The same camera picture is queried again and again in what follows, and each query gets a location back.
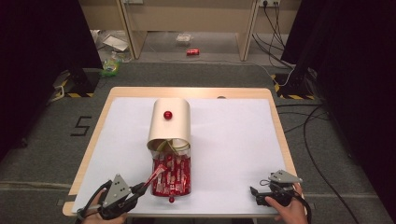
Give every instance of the table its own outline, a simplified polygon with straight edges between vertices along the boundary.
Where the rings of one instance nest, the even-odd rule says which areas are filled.
[[[107,97],[102,114],[98,120],[96,128],[92,134],[91,142],[89,143],[84,158],[78,169],[75,181],[69,191],[69,197],[73,198],[78,194],[81,187],[84,175],[89,166],[92,153],[95,150],[100,132],[104,127],[107,114],[114,99],[118,97],[183,97],[183,98],[206,98],[216,99],[218,97],[226,97],[228,99],[267,99],[271,108],[271,116],[275,126],[276,138],[280,146],[280,151],[285,162],[286,170],[296,175],[293,161],[289,152],[285,135],[283,134],[282,126],[276,112],[275,103],[272,94],[267,89],[245,89],[245,88],[168,88],[168,87],[117,87],[113,88]],[[75,216],[72,213],[74,201],[66,202],[64,204],[64,214],[66,216]]]

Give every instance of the red can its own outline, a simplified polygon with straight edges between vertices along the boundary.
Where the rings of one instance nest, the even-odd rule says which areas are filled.
[[[187,56],[189,55],[199,55],[199,49],[188,49]]]

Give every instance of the gray carpet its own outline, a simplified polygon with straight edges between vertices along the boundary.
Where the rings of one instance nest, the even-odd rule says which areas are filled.
[[[270,74],[289,72],[270,67],[268,70]],[[307,105],[321,101],[277,98],[271,79],[257,65],[197,63],[124,63],[115,77],[101,78],[92,98],[63,98],[48,105],[27,136],[28,146],[11,150],[0,163],[0,223],[73,223],[73,218],[62,213],[63,199],[73,183],[106,97],[116,86],[268,88],[277,105],[303,104],[279,107],[278,113],[297,173],[304,180],[305,198],[313,208],[313,223],[353,223],[351,215],[318,174],[304,145],[301,125],[315,108]],[[318,117],[306,126],[306,139],[322,173],[360,223],[392,223],[364,172],[348,157],[325,108],[315,115]],[[71,136],[83,133],[75,128],[81,116],[90,117],[80,123],[90,128],[85,136]],[[191,220],[168,218],[156,223]],[[259,223],[274,221],[260,219]]]

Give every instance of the hazard tape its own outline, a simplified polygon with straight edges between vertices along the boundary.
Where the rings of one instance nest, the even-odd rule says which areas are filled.
[[[283,99],[292,99],[292,100],[314,100],[314,96],[312,94],[290,94],[290,93],[285,93],[288,92],[287,87],[279,86],[275,82],[276,75],[271,75],[271,78],[274,81],[274,88],[277,97],[283,98]]]
[[[70,78],[70,74],[62,82],[62,84],[61,84],[62,87],[66,86],[69,78]],[[55,96],[59,97],[59,96],[61,96],[61,93],[58,92]],[[93,92],[65,92],[64,97],[72,97],[72,98],[93,97]]]

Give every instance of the red packaged snack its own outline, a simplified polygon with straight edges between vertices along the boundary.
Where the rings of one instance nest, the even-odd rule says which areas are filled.
[[[155,169],[154,172],[151,174],[151,176],[148,178],[148,180],[146,181],[145,185],[143,187],[148,186],[149,184],[151,184],[152,181],[154,181],[158,175],[160,175],[161,173],[163,173],[166,170],[166,166],[159,164]]]
[[[161,153],[153,158],[153,170],[165,166],[166,170],[160,173],[152,182],[151,193],[155,196],[174,197],[191,193],[191,158],[190,153],[177,155],[173,152]]]
[[[190,55],[199,55],[199,49],[188,49],[187,56],[190,56]]]

